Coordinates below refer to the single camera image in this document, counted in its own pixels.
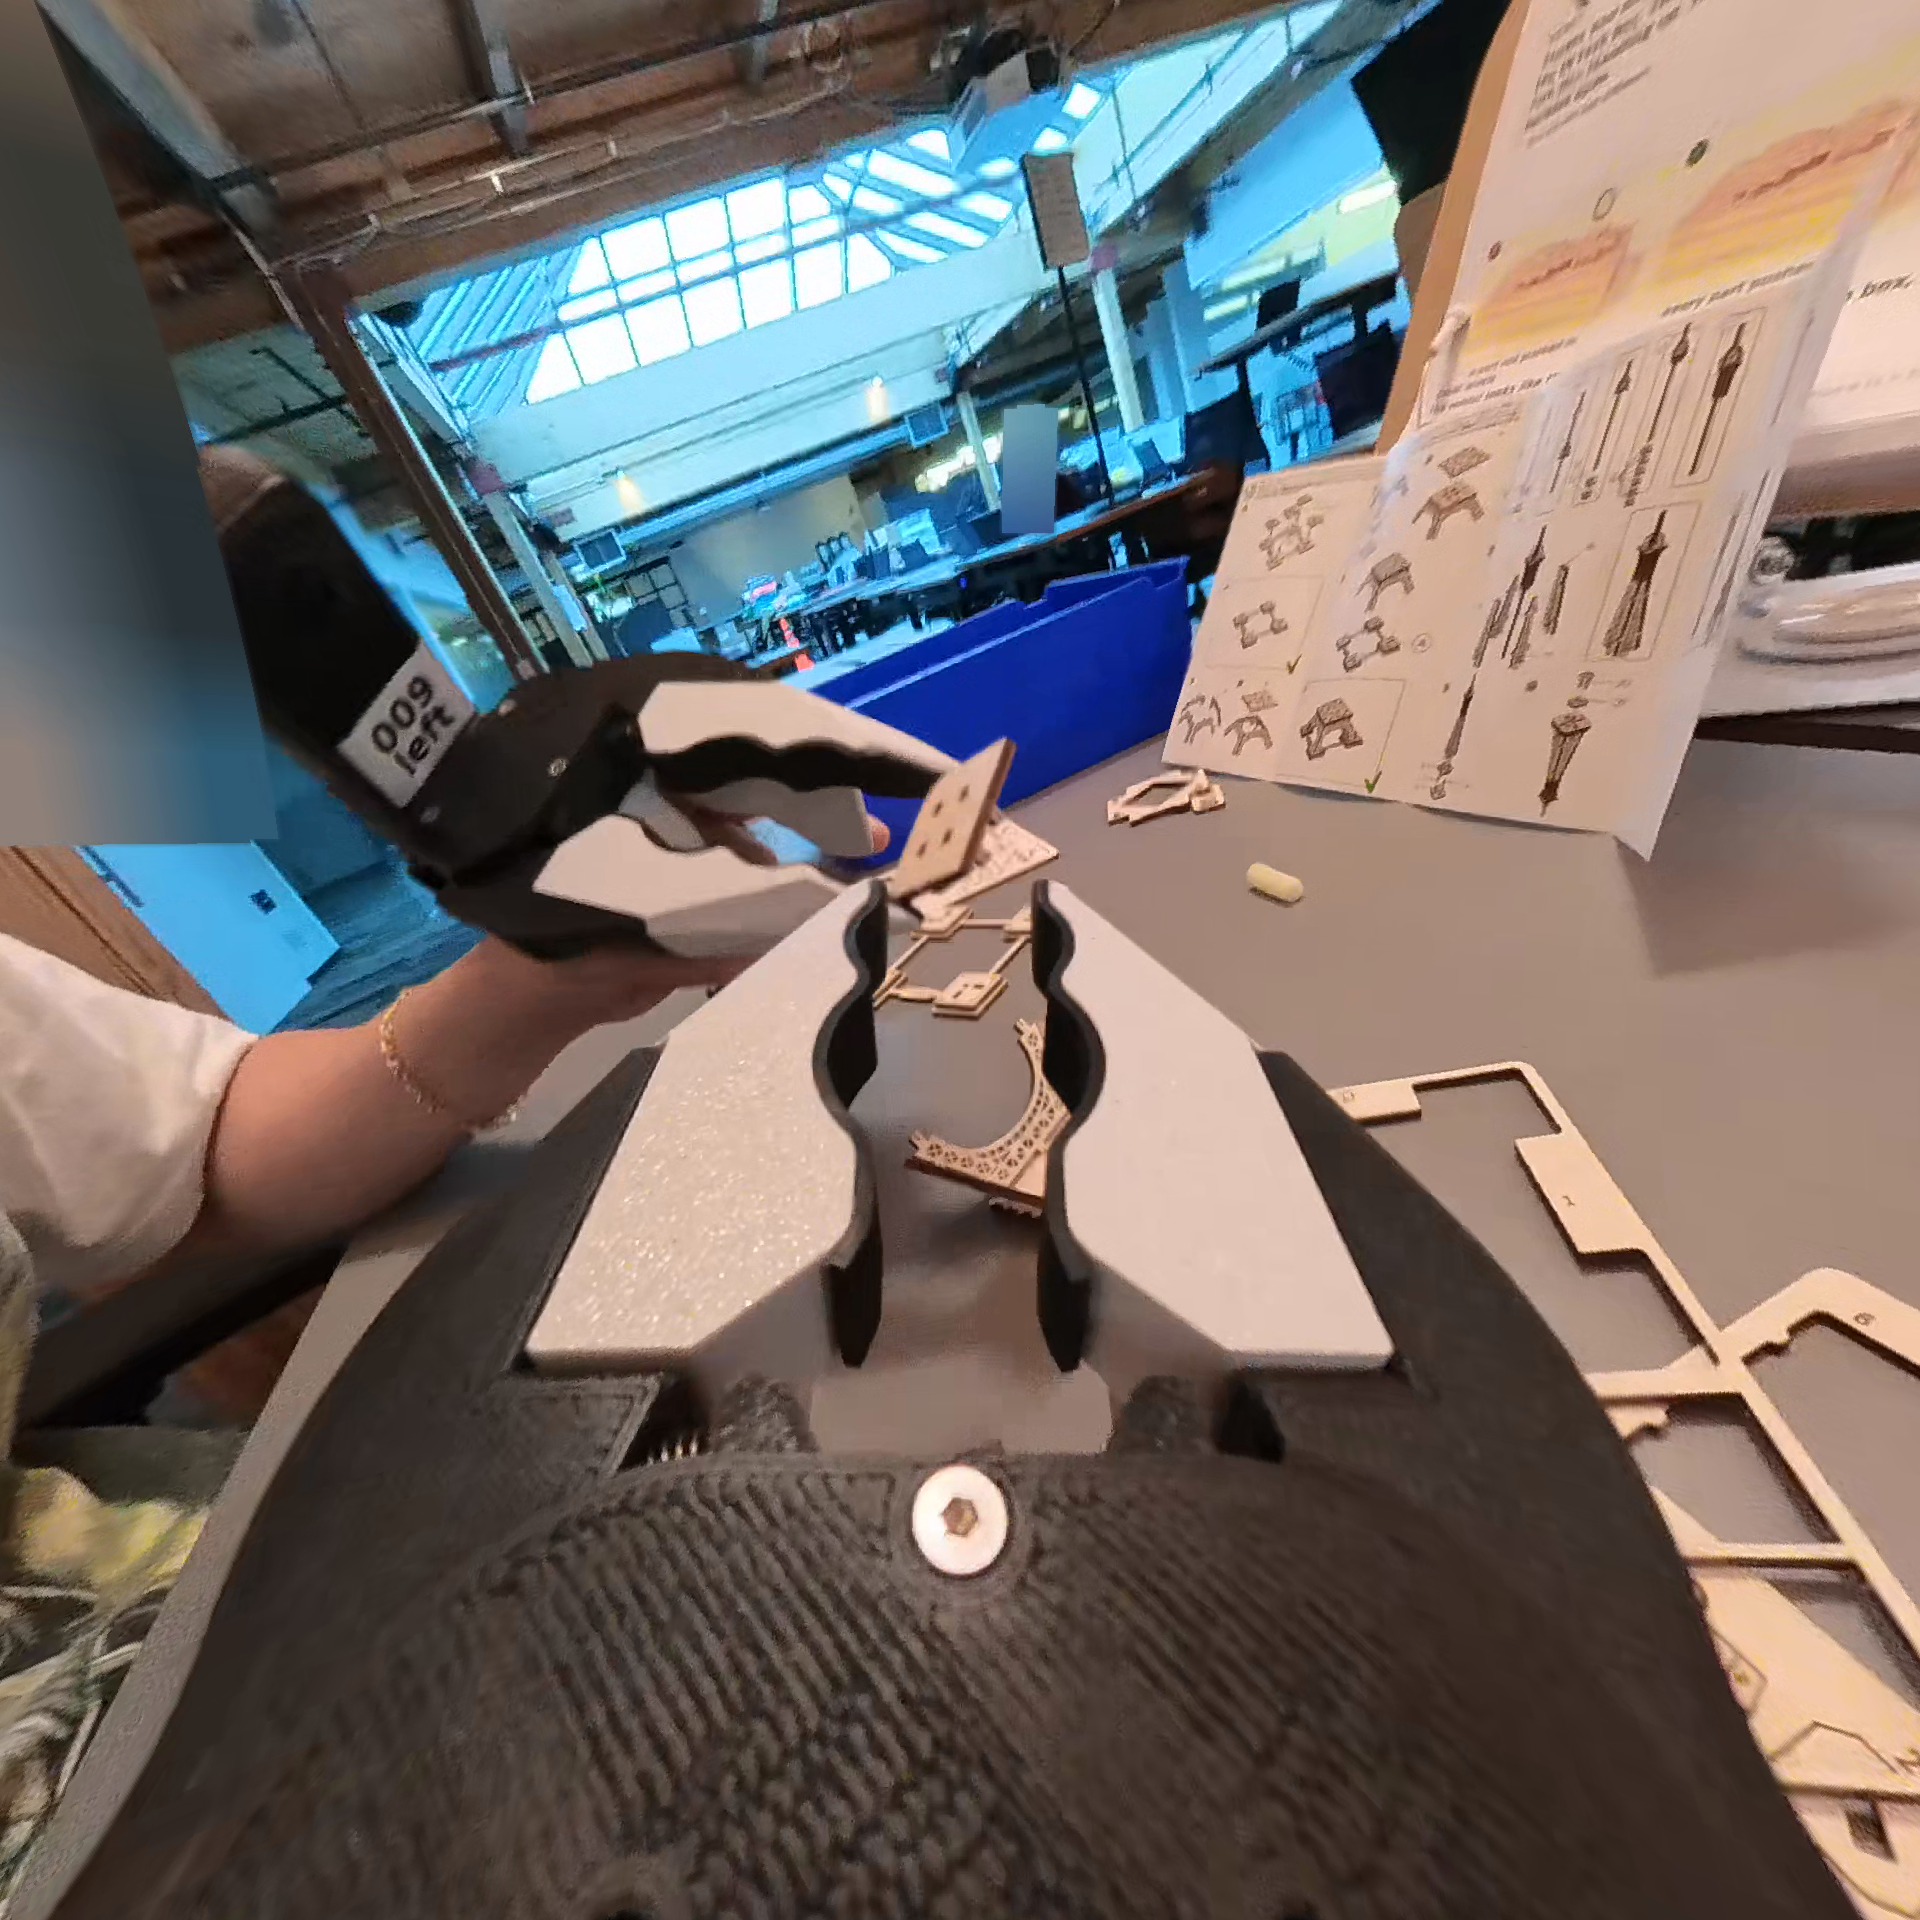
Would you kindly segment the wooden arch leg piece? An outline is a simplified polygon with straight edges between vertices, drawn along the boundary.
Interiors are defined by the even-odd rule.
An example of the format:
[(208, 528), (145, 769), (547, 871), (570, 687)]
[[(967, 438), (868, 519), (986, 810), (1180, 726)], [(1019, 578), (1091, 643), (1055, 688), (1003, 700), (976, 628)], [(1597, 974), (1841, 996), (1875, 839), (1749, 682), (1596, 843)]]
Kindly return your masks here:
[(961, 1145), (916, 1132), (911, 1138), (905, 1167), (983, 1194), (1001, 1212), (1037, 1219), (1045, 1210), (1049, 1150), (1071, 1114), (1045, 1072), (1045, 1024), (1018, 1019), (1016, 1043), (1029, 1067), (1029, 1096), (1018, 1123), (980, 1145)]

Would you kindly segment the person's left forearm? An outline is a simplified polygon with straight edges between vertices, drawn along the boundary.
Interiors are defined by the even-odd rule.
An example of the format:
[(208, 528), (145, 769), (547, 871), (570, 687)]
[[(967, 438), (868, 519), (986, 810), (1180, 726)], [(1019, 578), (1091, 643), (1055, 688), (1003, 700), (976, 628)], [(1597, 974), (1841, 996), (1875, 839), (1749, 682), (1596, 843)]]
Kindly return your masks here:
[(378, 1055), (378, 1022), (252, 1048), (212, 1129), (186, 1252), (237, 1260), (322, 1244), (410, 1194), (473, 1138), (394, 1084)]

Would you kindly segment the square wooden platform piece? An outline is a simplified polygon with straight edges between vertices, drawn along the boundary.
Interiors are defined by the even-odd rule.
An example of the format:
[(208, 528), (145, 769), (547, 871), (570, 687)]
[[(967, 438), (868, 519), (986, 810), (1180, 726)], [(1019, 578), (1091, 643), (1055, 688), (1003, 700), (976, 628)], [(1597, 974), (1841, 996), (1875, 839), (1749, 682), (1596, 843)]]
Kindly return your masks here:
[(905, 903), (967, 874), (996, 812), (1016, 752), (1016, 743), (1003, 737), (935, 782), (884, 882), (890, 899)]

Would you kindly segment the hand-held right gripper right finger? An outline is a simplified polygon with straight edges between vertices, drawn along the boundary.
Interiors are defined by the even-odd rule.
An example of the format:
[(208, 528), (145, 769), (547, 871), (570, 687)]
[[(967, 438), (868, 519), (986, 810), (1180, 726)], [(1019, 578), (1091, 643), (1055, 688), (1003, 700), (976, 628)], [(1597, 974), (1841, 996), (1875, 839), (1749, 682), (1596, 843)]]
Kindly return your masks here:
[(1035, 886), (1037, 1312), (1064, 1375), (1379, 1375), (1376, 1302), (1257, 1046), (1061, 882)]

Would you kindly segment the patterned clothing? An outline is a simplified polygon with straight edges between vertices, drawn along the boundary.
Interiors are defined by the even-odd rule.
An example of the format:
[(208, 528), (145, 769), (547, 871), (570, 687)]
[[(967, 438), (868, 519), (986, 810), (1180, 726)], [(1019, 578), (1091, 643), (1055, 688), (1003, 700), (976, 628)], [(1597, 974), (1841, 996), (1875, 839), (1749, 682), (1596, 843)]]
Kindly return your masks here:
[(205, 1511), (108, 1503), (16, 1462), (36, 1337), (23, 1239), (3, 1228), (3, 1915), (200, 1543)]

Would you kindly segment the sign on pole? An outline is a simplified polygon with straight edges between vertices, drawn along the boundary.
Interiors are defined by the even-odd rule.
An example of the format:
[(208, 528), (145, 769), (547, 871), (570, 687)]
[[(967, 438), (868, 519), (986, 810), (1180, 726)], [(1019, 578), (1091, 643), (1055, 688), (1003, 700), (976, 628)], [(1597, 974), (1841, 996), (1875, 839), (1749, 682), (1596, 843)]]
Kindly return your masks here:
[(1113, 470), (1108, 464), (1107, 441), (1100, 432), (1098, 408), (1093, 398), (1093, 382), (1089, 371), (1089, 352), (1084, 335), (1072, 312), (1072, 289), (1068, 271), (1091, 264), (1089, 227), (1076, 192), (1072, 154), (1061, 151), (1029, 151), (1023, 156), (1023, 182), (1027, 204), (1035, 227), (1042, 267), (1055, 278), (1068, 343), (1072, 352), (1072, 369), (1081, 403), (1089, 412), (1089, 432), (1096, 447), (1096, 470), (1107, 506), (1117, 506), (1113, 487)]

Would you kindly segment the brown board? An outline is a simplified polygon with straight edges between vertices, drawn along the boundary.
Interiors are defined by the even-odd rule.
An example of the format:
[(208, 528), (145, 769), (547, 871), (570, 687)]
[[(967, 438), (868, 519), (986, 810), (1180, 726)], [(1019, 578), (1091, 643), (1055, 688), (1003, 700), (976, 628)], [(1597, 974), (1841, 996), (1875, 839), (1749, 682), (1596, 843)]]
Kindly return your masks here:
[(1461, 264), (1471, 246), (1474, 206), (1482, 192), (1488, 156), (1496, 145), (1497, 120), (1508, 75), (1521, 49), (1530, 6), (1506, 8), (1490, 40), (1485, 60), (1471, 97), (1463, 131), (1444, 186), (1423, 196), (1431, 223), (1425, 228), (1427, 255), (1416, 281), (1408, 284), (1408, 327), (1400, 352), (1395, 386), (1387, 396), (1376, 432), (1376, 454), (1386, 455), (1408, 430), (1417, 412), (1425, 376), (1433, 351), (1449, 327), (1449, 312), (1461, 280)]

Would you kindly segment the white shirt sleeve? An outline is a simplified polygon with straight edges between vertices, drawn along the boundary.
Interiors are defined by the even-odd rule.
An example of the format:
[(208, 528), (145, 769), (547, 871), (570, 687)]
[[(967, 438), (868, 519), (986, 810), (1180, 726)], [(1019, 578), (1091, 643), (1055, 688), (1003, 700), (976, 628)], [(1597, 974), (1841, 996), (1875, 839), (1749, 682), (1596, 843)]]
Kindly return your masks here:
[(3, 939), (3, 1204), (41, 1283), (113, 1289), (178, 1248), (255, 1043)]

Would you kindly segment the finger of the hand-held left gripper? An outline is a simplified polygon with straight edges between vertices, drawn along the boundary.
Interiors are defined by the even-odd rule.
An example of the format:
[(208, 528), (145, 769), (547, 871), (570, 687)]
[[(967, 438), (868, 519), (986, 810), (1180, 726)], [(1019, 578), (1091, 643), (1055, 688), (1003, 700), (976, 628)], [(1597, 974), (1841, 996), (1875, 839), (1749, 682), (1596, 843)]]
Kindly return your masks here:
[(677, 958), (768, 953), (847, 888), (810, 862), (775, 857), (753, 834), (759, 820), (825, 857), (873, 854), (873, 823), (853, 787), (799, 792), (746, 779), (689, 795), (640, 779), (544, 859), (532, 890), (632, 921)]
[(660, 682), (634, 720), (634, 779), (715, 808), (724, 790), (924, 800), (957, 759), (786, 682)]

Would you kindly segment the empty wooden sheet frame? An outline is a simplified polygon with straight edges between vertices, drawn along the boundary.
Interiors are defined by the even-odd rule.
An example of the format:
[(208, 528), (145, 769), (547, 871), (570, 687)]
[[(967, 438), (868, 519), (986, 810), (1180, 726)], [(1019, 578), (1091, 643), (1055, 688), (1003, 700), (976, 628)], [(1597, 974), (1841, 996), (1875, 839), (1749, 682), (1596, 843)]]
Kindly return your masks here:
[(1335, 1089), (1333, 1099), (1355, 1123), (1386, 1128), (1419, 1120), (1427, 1096), (1497, 1081), (1521, 1084), (1543, 1114), (1546, 1129), (1521, 1137), (1516, 1155), (1571, 1256), (1584, 1266), (1608, 1257), (1643, 1263), (1684, 1330), (1682, 1352), (1665, 1366), (1581, 1368), (1620, 1440), (1665, 1433), (1682, 1414), (1732, 1414), (1808, 1514), (1805, 1542), (1732, 1542), (1669, 1494), (1653, 1494), (1746, 1729), (1841, 1890), (1858, 1915), (1919, 1915), (1915, 1700), (1810, 1619), (1788, 1583), (1841, 1584), (1912, 1660), (1915, 1598), (1759, 1375), (1764, 1359), (1826, 1328), (1915, 1376), (1915, 1308), (1852, 1272), (1818, 1266), (1719, 1321), (1527, 1063), (1355, 1084)]

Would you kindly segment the person's left hand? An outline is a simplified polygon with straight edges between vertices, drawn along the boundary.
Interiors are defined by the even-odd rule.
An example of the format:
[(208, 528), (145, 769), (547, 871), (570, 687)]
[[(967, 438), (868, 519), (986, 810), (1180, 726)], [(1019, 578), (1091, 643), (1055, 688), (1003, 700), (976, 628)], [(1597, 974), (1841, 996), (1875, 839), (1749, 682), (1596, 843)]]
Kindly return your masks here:
[(572, 958), (532, 958), (487, 935), (392, 1003), (375, 1024), (378, 1055), (424, 1111), (476, 1137), (500, 1124), (567, 1046), (642, 1018), (672, 993), (721, 990), (775, 945), (773, 931), (733, 931), (719, 953), (617, 937)]

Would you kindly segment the wooden puzzle parts sheet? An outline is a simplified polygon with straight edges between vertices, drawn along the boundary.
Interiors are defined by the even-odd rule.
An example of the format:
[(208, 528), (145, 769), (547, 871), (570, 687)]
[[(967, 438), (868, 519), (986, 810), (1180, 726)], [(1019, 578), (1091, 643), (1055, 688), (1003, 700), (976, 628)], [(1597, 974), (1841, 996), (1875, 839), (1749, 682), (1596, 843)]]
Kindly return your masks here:
[[(903, 899), (915, 929), (905, 948), (884, 970), (871, 1007), (890, 1003), (924, 1007), (935, 1018), (979, 1019), (1007, 993), (1009, 974), (1023, 952), (1031, 945), (1033, 908), (1023, 900), (1018, 911), (999, 916), (983, 916), (976, 903), (1018, 880), (1029, 882), (1058, 857), (1057, 847), (1012, 818), (995, 816), (980, 834), (972, 862), (955, 875)], [(948, 945), (962, 934), (993, 934), (999, 937), (999, 953), (991, 964), (962, 970), (940, 990), (915, 984), (911, 970), (931, 946)]]

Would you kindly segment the clear plastic dish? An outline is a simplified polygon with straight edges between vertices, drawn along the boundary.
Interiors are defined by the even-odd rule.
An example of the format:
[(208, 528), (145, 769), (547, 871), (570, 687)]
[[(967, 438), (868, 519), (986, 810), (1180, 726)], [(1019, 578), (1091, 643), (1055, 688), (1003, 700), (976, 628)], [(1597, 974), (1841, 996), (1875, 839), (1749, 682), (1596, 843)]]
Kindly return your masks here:
[(1792, 548), (1760, 543), (1738, 600), (1739, 655), (1792, 666), (1847, 666), (1919, 655), (1919, 562), (1792, 577)]

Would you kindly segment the folded paper instruction sheet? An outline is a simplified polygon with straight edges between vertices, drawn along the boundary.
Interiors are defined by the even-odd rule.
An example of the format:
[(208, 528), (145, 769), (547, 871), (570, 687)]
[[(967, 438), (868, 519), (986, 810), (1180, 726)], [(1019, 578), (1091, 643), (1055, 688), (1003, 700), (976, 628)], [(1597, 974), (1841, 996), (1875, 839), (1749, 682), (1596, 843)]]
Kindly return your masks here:
[(1915, 115), (1915, 6), (1527, 6), (1416, 416), (1243, 486), (1165, 761), (1649, 855)]

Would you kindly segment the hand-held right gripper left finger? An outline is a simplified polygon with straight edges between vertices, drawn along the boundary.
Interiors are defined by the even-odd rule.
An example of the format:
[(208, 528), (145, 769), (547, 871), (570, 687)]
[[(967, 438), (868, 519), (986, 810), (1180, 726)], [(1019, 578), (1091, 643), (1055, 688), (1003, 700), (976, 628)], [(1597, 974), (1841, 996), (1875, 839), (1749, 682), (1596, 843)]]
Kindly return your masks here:
[(660, 1046), (523, 1355), (540, 1375), (832, 1375), (881, 1328), (877, 880), (828, 900)]

